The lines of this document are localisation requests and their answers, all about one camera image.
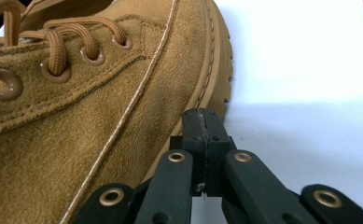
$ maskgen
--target eyelet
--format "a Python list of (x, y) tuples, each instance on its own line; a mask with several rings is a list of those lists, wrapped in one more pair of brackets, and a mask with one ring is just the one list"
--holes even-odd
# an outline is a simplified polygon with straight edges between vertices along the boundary
[(23, 85), (17, 75), (0, 68), (0, 82), (7, 86), (6, 90), (0, 90), (0, 101), (11, 101), (21, 95)]
[(103, 53), (103, 51), (101, 49), (99, 49), (99, 54), (97, 55), (97, 59), (95, 59), (95, 60), (90, 59), (88, 57), (88, 55), (86, 55), (85, 47), (82, 47), (82, 49), (79, 52), (81, 53), (82, 60), (85, 63), (89, 63), (94, 66), (98, 66), (98, 65), (102, 65), (105, 62), (105, 54)]
[(42, 76), (44, 76), (44, 78), (46, 78), (47, 80), (49, 80), (53, 83), (64, 83), (64, 82), (67, 82), (68, 80), (70, 80), (71, 68), (68, 65), (66, 66), (64, 72), (62, 72), (62, 74), (59, 75), (58, 77), (55, 77), (53, 74), (50, 73), (50, 71), (48, 69), (48, 65), (49, 65), (49, 58), (45, 59), (41, 63), (41, 73), (42, 73)]
[(133, 43), (132, 43), (132, 40), (131, 40), (131, 38), (128, 36), (128, 35), (126, 35), (126, 42), (125, 42), (125, 45), (121, 45), (118, 41), (117, 41), (117, 39), (115, 38), (115, 36), (114, 35), (112, 35), (112, 41), (118, 46), (118, 47), (120, 47), (120, 48), (122, 48), (122, 49), (132, 49), (133, 48)]

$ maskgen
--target black plastic part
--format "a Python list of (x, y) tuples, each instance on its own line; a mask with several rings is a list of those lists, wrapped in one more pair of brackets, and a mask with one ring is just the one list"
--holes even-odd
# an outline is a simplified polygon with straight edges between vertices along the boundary
[(202, 113), (208, 132), (208, 168), (204, 192), (209, 197), (222, 197), (223, 167), (225, 156), (230, 151), (230, 138), (219, 115), (210, 110)]
[[(100, 197), (109, 189), (122, 189), (123, 199), (112, 206), (104, 206), (100, 203)], [(93, 192), (90, 198), (79, 210), (74, 221), (75, 224), (124, 224), (127, 222), (127, 214), (131, 208), (133, 189), (123, 184), (109, 184), (102, 186)]]
[(182, 148), (193, 157), (192, 192), (201, 195), (205, 186), (206, 138), (205, 122), (198, 109), (190, 109), (182, 116)]
[(228, 224), (249, 224), (251, 223), (247, 213), (240, 207), (228, 202), (226, 198), (222, 198), (222, 212)]
[(192, 192), (222, 196), (225, 155), (236, 148), (218, 114), (208, 109), (190, 109), (182, 117), (182, 148), (193, 156)]
[(141, 204), (143, 203), (144, 198), (146, 197), (146, 193), (149, 187), (151, 179), (148, 179), (146, 182), (140, 184), (133, 191), (133, 199), (131, 201), (131, 205), (129, 208), (128, 215), (125, 219), (125, 224), (134, 223), (135, 218), (137, 217), (138, 212), (140, 211)]
[(363, 209), (340, 191), (328, 186), (305, 187), (300, 202), (320, 223), (363, 223)]
[[(251, 160), (238, 161), (237, 153), (246, 153)], [(251, 223), (317, 223), (252, 152), (233, 150), (228, 153), (225, 175)]]
[(161, 156), (134, 223), (190, 223), (192, 163), (192, 156), (184, 150), (170, 150)]
[(182, 149), (182, 137), (181, 136), (171, 136), (169, 150)]

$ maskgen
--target metal eyelet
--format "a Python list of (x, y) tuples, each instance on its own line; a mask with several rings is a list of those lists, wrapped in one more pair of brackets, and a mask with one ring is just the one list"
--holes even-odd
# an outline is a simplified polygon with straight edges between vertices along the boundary
[(0, 101), (11, 101), (18, 98), (23, 90), (21, 78), (0, 68)]
[(71, 78), (71, 68), (67, 65), (67, 67), (65, 68), (64, 72), (59, 75), (58, 77), (55, 77), (53, 74), (50, 73), (49, 69), (48, 69), (48, 65), (49, 65), (49, 59), (45, 59), (44, 61), (42, 61), (41, 63), (41, 73), (42, 76), (44, 76), (44, 78), (46, 78), (47, 80), (53, 82), (53, 83), (64, 83), (67, 82), (68, 80), (70, 80)]
[(321, 204), (323, 204), (326, 207), (331, 208), (339, 208), (342, 207), (342, 200), (336, 195), (335, 193), (324, 190), (324, 189), (318, 189), (314, 193), (314, 198)]
[(125, 44), (124, 45), (121, 45), (118, 41), (117, 41), (117, 39), (115, 38), (115, 36), (114, 35), (112, 35), (112, 41), (118, 46), (118, 47), (120, 47), (121, 49), (132, 49), (133, 48), (133, 42), (132, 42), (132, 40), (131, 40), (131, 38), (128, 36), (128, 35), (126, 35), (126, 42), (125, 42)]
[(88, 57), (88, 55), (86, 55), (86, 48), (82, 47), (82, 49), (79, 51), (82, 55), (82, 60), (85, 63), (89, 63), (91, 65), (94, 66), (99, 66), (102, 65), (105, 62), (105, 54), (103, 53), (103, 51), (101, 49), (99, 49), (99, 54), (97, 55), (97, 59), (92, 60)]
[(125, 197), (123, 189), (113, 188), (106, 190), (99, 199), (99, 202), (103, 206), (112, 206), (120, 203)]
[(173, 162), (180, 162), (185, 159), (185, 155), (182, 153), (175, 152), (175, 153), (170, 154), (167, 157), (167, 159), (169, 159), (169, 161), (173, 161)]

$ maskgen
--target suede upper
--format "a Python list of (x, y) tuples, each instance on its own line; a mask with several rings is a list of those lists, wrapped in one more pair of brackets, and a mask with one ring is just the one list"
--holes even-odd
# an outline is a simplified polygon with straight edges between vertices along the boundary
[(98, 16), (133, 48), (92, 26), (106, 57), (94, 66), (81, 39), (65, 36), (72, 75), (61, 84), (41, 74), (47, 41), (0, 48), (0, 68), (22, 83), (0, 102), (0, 223), (67, 222), (103, 184), (140, 183), (207, 74), (209, 11), (202, 0), (117, 0)]

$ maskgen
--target stitching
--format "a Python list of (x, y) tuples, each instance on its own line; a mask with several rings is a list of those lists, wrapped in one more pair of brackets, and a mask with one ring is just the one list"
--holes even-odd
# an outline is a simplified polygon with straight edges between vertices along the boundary
[(121, 17), (120, 19), (118, 20), (115, 20), (115, 22), (119, 22), (119, 21), (127, 21), (127, 20), (139, 20), (140, 22), (142, 22), (143, 24), (149, 24), (149, 26), (153, 26), (153, 27), (156, 27), (160, 30), (163, 30), (165, 29), (166, 27), (163, 26), (163, 25), (160, 25), (154, 21), (150, 21), (150, 20), (147, 20), (146, 18), (143, 18), (141, 16), (137, 16), (137, 15), (129, 15), (129, 16), (125, 16), (125, 17)]
[(176, 8), (176, 1), (173, 0), (173, 4), (170, 10), (170, 14), (168, 17), (168, 21), (166, 22), (166, 29), (163, 33), (163, 36), (161, 38), (161, 42), (158, 45), (157, 50), (155, 51), (155, 54), (153, 56), (153, 59), (149, 63), (149, 66), (147, 68), (146, 73), (144, 74), (143, 80), (140, 82), (140, 85), (138, 86), (133, 98), (129, 102), (126, 110), (124, 111), (122, 117), (119, 120), (119, 123), (117, 124), (114, 131), (109, 136), (107, 142), (105, 143), (102, 151), (100, 152), (99, 156), (97, 157), (96, 161), (91, 166), (90, 171), (88, 172), (85, 180), (80, 185), (79, 189), (77, 190), (74, 198), (68, 205), (62, 219), (60, 220), (60, 223), (64, 223), (68, 221), (68, 219), (71, 216), (71, 213), (77, 208), (77, 204), (81, 200), (81, 197), (84, 195), (86, 189), (91, 185), (91, 182), (94, 178), (94, 174), (98, 172), (100, 169), (101, 164), (103, 163), (103, 160), (105, 159), (106, 155), (109, 153), (112, 146), (114, 146), (115, 141), (117, 140), (119, 133), (121, 132), (121, 129), (124, 127), (125, 123), (129, 119), (131, 113), (133, 112), (133, 109), (138, 104), (138, 99), (143, 94), (144, 89), (146, 88), (146, 85), (148, 81), (150, 80), (150, 74), (152, 74), (153, 69), (155, 68), (156, 63), (158, 62), (159, 57), (161, 56), (161, 53), (163, 52), (164, 46), (166, 45), (167, 37), (170, 33), (170, 23), (173, 21), (174, 14), (175, 14), (175, 8)]
[(212, 68), (213, 68), (213, 61), (214, 61), (214, 38), (215, 37), (214, 37), (213, 15), (211, 14), (211, 10), (210, 10), (210, 7), (207, 4), (207, 1), (205, 1), (205, 4), (206, 4), (206, 7), (207, 7), (209, 15), (210, 15), (210, 23), (211, 23), (211, 41), (212, 41), (211, 42), (211, 58), (210, 58), (210, 65), (209, 65), (208, 72), (207, 72), (207, 78), (206, 78), (206, 81), (204, 83), (201, 95), (199, 96), (198, 101), (196, 102), (196, 105), (195, 105), (196, 108), (201, 103), (202, 98), (203, 98), (203, 96), (205, 94), (205, 91), (207, 89), (208, 83), (210, 81), (210, 76), (211, 76), (211, 71), (212, 71)]
[[(122, 22), (122, 21), (128, 21), (128, 20), (138, 20), (140, 22), (144, 22), (144, 23), (151, 23), (150, 25), (153, 26), (153, 27), (156, 27), (158, 29), (165, 29), (165, 27), (157, 24), (156, 22), (154, 21), (147, 21), (147, 20), (143, 20), (141, 17), (139, 16), (127, 16), (127, 17), (123, 17), (119, 20), (114, 20), (114, 22)], [(99, 29), (102, 29), (104, 28), (103, 25), (94, 25), (90, 28), (91, 31), (96, 31), (96, 30), (99, 30)], [(76, 35), (70, 35), (70, 36), (63, 36), (63, 40), (65, 42), (68, 42), (70, 41), (71, 39), (74, 39)], [(18, 55), (21, 55), (21, 54), (25, 54), (25, 53), (32, 53), (32, 52), (35, 52), (35, 51), (39, 51), (39, 50), (42, 50), (42, 49), (46, 49), (48, 47), (48, 42), (46, 41), (43, 41), (43, 42), (37, 42), (37, 43), (31, 43), (29, 45), (26, 45), (26, 46), (20, 46), (19, 49), (18, 49), (18, 52), (16, 53), (12, 53), (12, 56), (18, 56)], [(9, 53), (9, 50), (1, 50), (0, 49), (0, 56), (8, 56), (10, 53)]]
[[(128, 57), (127, 60), (125, 60), (125, 62), (127, 62), (127, 63), (124, 64), (123, 66), (128, 66), (128, 64), (133, 63), (142, 58), (144, 58), (144, 57), (142, 57), (138, 53), (135, 53), (135, 54), (131, 55), (130, 57)], [(120, 68), (121, 68), (121, 66), (116, 67), (115, 68), (116, 70), (110, 70), (110, 72), (117, 71)], [(78, 89), (74, 89), (75, 91), (82, 91), (82, 93), (77, 94), (75, 97), (73, 97), (74, 94), (67, 93), (65, 95), (65, 97), (58, 97), (58, 100), (56, 100), (56, 101), (46, 101), (46, 102), (40, 101), (40, 102), (38, 102), (38, 104), (36, 104), (38, 106), (34, 106), (34, 107), (26, 106), (26, 108), (24, 108), (21, 111), (17, 111), (15, 113), (8, 113), (7, 114), (8, 118), (5, 118), (5, 119), (0, 118), (0, 126), (1, 125), (3, 126), (3, 127), (0, 127), (0, 132), (21, 126), (21, 125), (25, 124), (26, 122), (30, 122), (35, 119), (39, 119), (40, 117), (46, 116), (47, 114), (51, 114), (60, 108), (64, 108), (65, 106), (70, 105), (73, 102), (83, 98), (87, 93), (89, 93), (91, 91), (95, 91), (96, 89), (100, 88), (100, 86), (104, 85), (106, 82), (108, 82), (113, 77), (116, 77), (117, 75), (118, 75), (118, 73), (116, 73), (114, 76), (104, 77), (104, 80), (100, 80), (100, 81), (96, 81), (96, 82), (92, 81), (93, 78), (91, 78), (90, 79), (91, 82), (89, 83), (89, 85), (92, 85), (92, 88), (90, 90), (84, 90), (84, 87), (82, 86)], [(42, 111), (44, 108), (49, 108), (49, 111)], [(35, 112), (34, 115), (31, 118), (26, 118), (26, 115), (31, 113), (32, 111)]]
[[(147, 24), (146, 22), (142, 22), (142, 21), (140, 21), (140, 22), (143, 23), (145, 27), (153, 27), (154, 29), (161, 30), (161, 28), (159, 26), (155, 25), (155, 24), (150, 25), (150, 24)], [(146, 46), (145, 41), (143, 41), (141, 39), (140, 44), (141, 44), (140, 46), (143, 47), (143, 49), (144, 49), (144, 47)], [(125, 60), (129, 61), (132, 57), (138, 56), (138, 54), (141, 53), (141, 52), (142, 52), (142, 50), (139, 50), (136, 53), (131, 54), (129, 57), (125, 57), (125, 56), (128, 56), (128, 55), (125, 55), (124, 57), (121, 57), (118, 60), (116, 60), (115, 63), (118, 63), (119, 61), (125, 61)], [(120, 66), (120, 64), (118, 64), (118, 66), (115, 67), (115, 70), (118, 70), (119, 66)], [(105, 69), (104, 73), (108, 73), (108, 72), (112, 72), (112, 71), (114, 71), (114, 69), (110, 69), (110, 70)], [(97, 86), (100, 86), (100, 83), (104, 82), (104, 81), (98, 81), (98, 82), (96, 81), (95, 82), (93, 80), (94, 78), (96, 78), (96, 77), (91, 77), (90, 79), (88, 79), (87, 82), (89, 82), (89, 83), (85, 82), (84, 85), (80, 85), (80, 86), (77, 86), (77, 87), (75, 87), (73, 89), (70, 89), (68, 91), (62, 92), (62, 94), (54, 95), (54, 96), (52, 95), (50, 98), (43, 99), (43, 100), (39, 101), (38, 103), (36, 103), (34, 105), (34, 107), (32, 107), (31, 105), (27, 105), (27, 106), (24, 106), (24, 107), (16, 108), (16, 109), (14, 109), (13, 111), (11, 111), (9, 113), (2, 114), (2, 115), (0, 115), (0, 125), (5, 123), (5, 122), (12, 122), (12, 120), (14, 120), (16, 118), (19, 119), (20, 117), (23, 117), (26, 113), (29, 113), (29, 112), (31, 112), (33, 110), (40, 110), (43, 107), (47, 107), (48, 105), (49, 106), (56, 105), (56, 104), (61, 103), (61, 102), (63, 102), (63, 103), (61, 105), (59, 105), (59, 107), (67, 105), (67, 102), (65, 102), (65, 101), (67, 101), (67, 99), (69, 99), (69, 98), (72, 98), (72, 95), (73, 95), (72, 92), (81, 91), (81, 90), (85, 89), (86, 86), (87, 86), (86, 84), (93, 85), (93, 86), (97, 87)], [(44, 113), (36, 113), (35, 117), (37, 118), (37, 117), (42, 116), (42, 114), (47, 114), (47, 113), (45, 113), (45, 112)]]

